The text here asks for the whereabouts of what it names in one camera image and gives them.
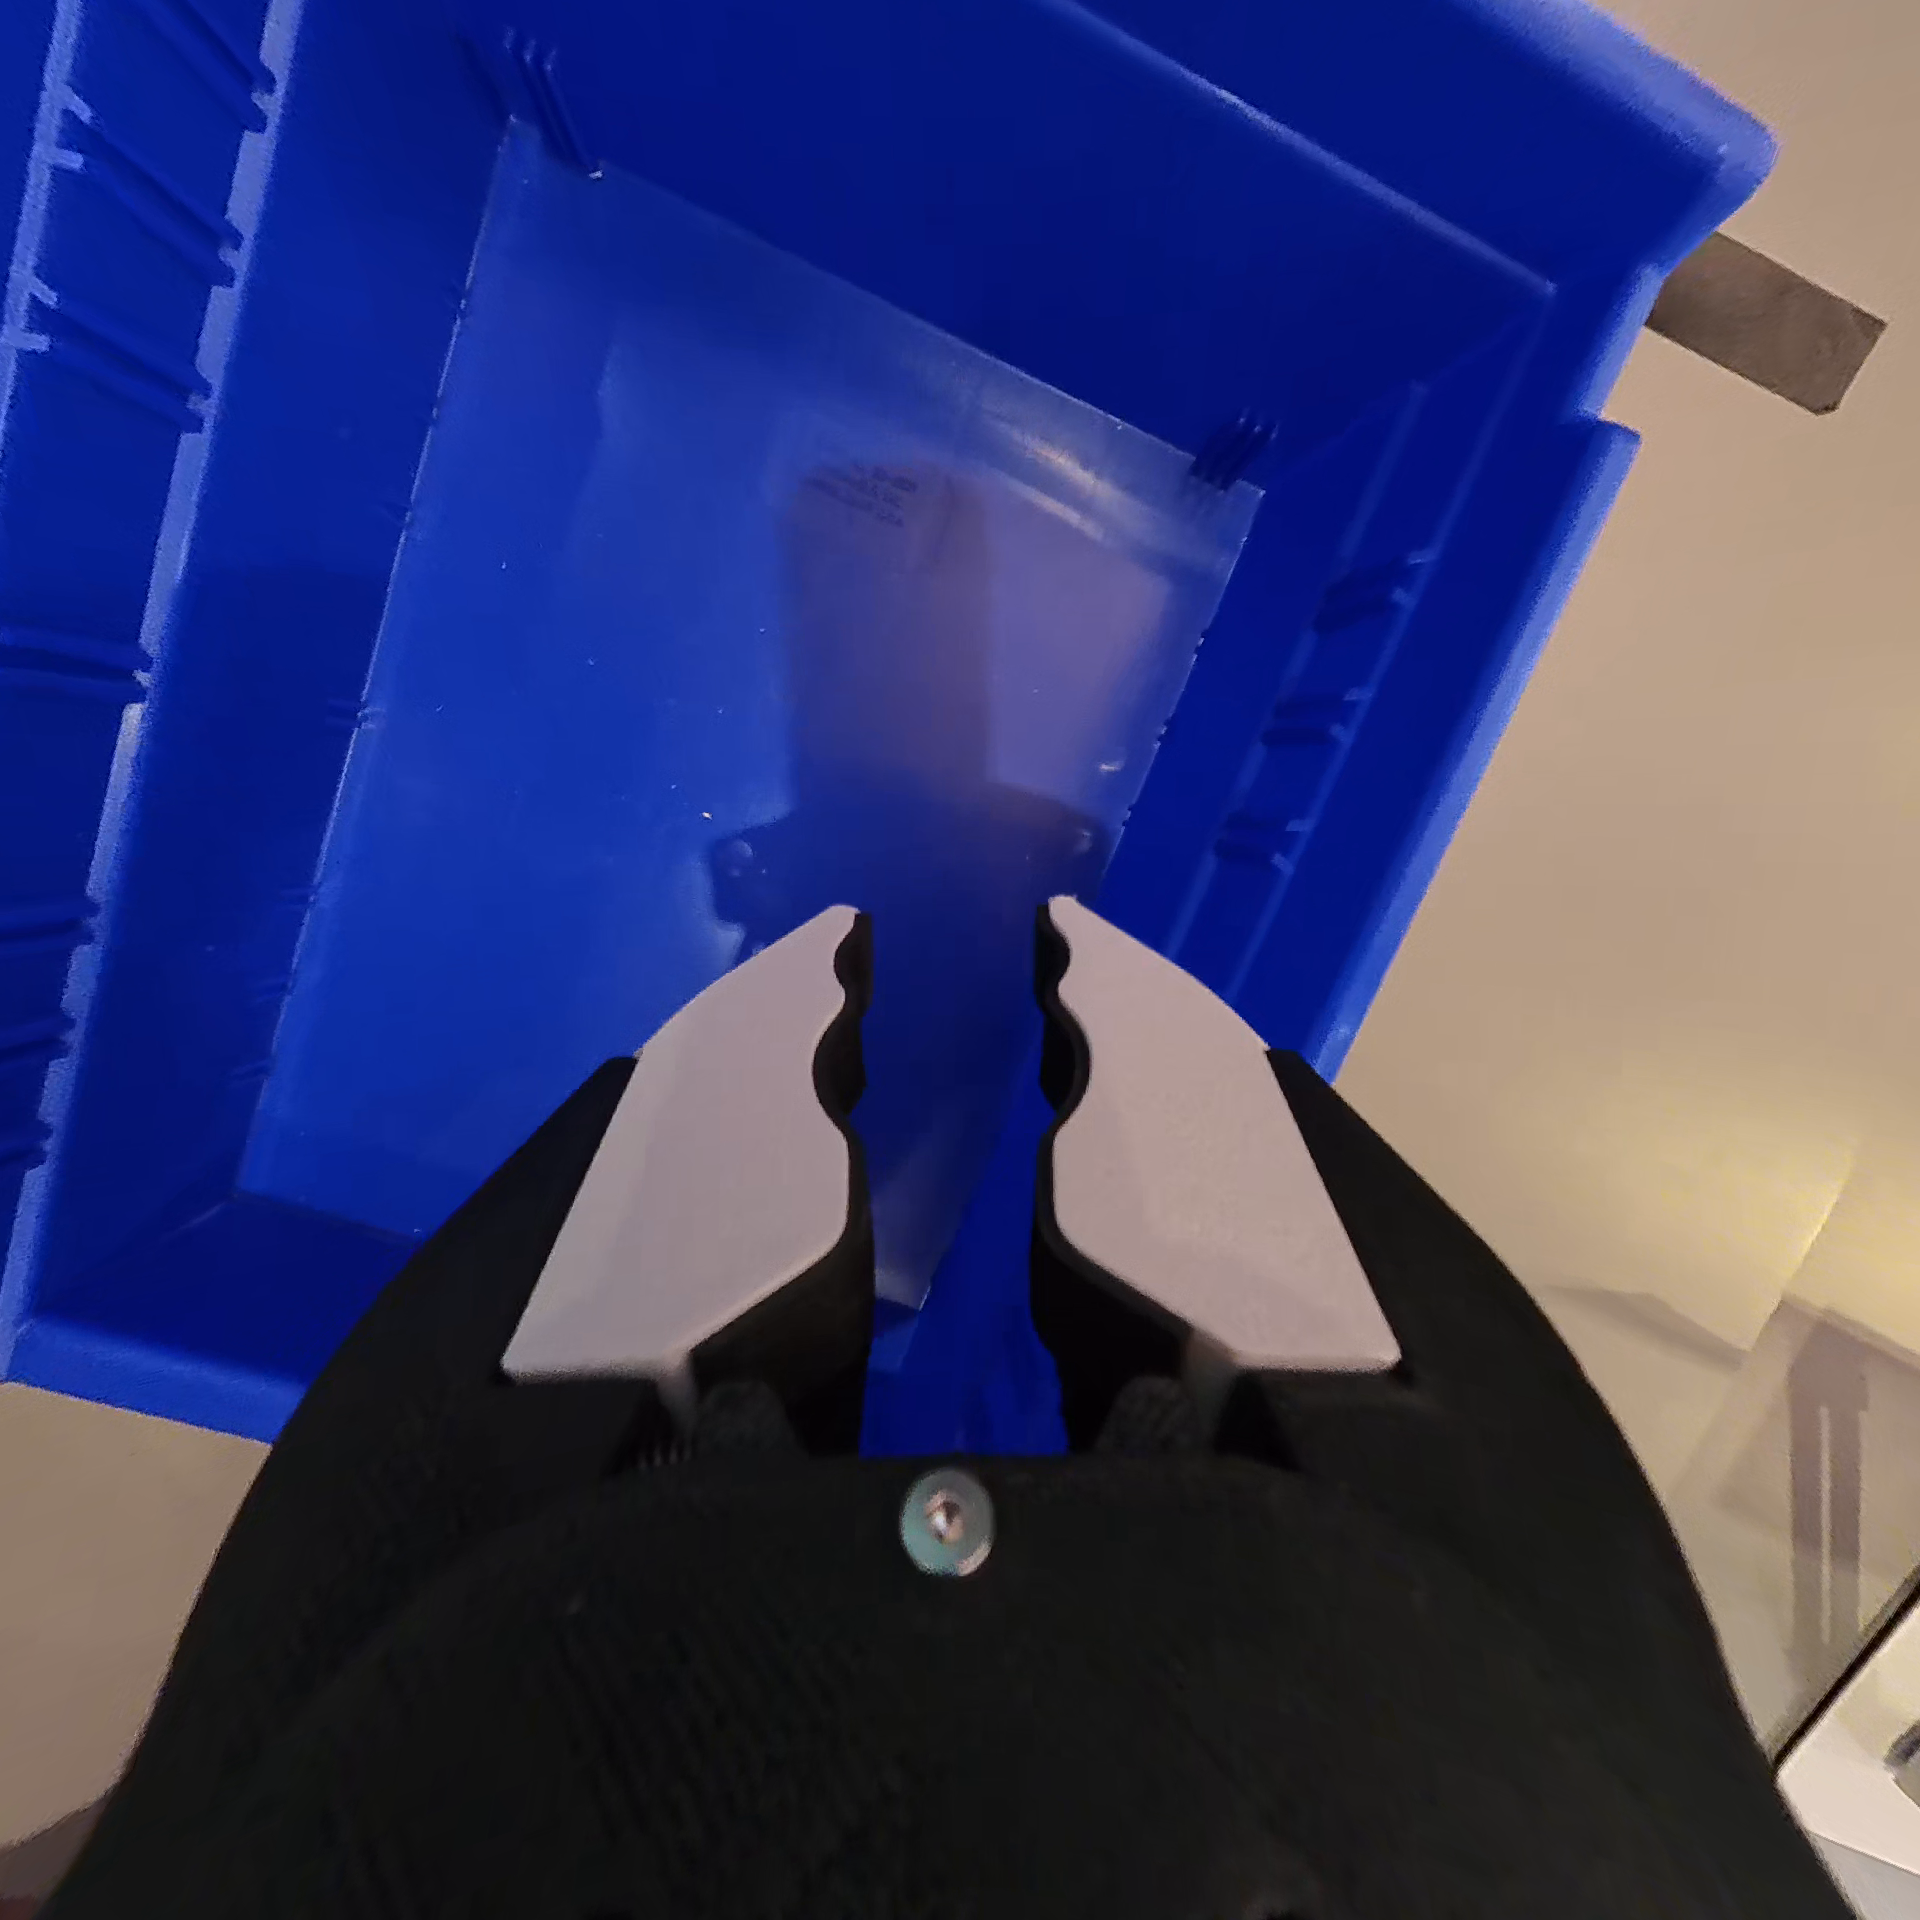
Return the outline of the tilted board on white stand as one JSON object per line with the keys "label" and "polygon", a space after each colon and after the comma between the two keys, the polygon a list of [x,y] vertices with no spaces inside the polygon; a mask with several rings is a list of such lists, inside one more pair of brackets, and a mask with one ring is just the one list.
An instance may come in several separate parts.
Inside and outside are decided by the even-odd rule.
{"label": "tilted board on white stand", "polygon": [[1725,1404],[1727,1645],[1790,1811],[1861,1918],[1918,1918],[1918,1355],[1786,1298]]}

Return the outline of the blue plastic bin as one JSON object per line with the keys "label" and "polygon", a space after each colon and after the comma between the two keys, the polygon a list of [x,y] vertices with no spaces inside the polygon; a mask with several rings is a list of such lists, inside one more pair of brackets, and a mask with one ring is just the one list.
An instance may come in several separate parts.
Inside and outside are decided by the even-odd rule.
{"label": "blue plastic bin", "polygon": [[868,1448],[1062,1448],[1040,902],[1333,1077],[1772,135],[1589,4],[3,4],[3,1382],[272,1439],[868,911]]}

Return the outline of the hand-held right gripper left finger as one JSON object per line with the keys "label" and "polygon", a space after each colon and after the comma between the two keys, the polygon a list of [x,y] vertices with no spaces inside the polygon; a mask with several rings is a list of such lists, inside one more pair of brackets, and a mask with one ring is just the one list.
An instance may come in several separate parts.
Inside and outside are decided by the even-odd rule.
{"label": "hand-held right gripper left finger", "polygon": [[759,1382],[808,1448],[857,1448],[874,1220],[852,1112],[873,923],[831,903],[638,1047],[503,1353],[512,1382],[642,1382],[691,1433]]}

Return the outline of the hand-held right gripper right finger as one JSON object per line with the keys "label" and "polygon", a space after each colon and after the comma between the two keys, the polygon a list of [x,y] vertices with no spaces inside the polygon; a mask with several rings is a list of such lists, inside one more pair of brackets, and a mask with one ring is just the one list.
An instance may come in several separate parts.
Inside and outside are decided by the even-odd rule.
{"label": "hand-held right gripper right finger", "polygon": [[1136,1382],[1212,1438],[1244,1378],[1392,1378],[1401,1342],[1257,1027],[1069,896],[1040,908],[1034,992],[1029,1308],[1069,1448]]}

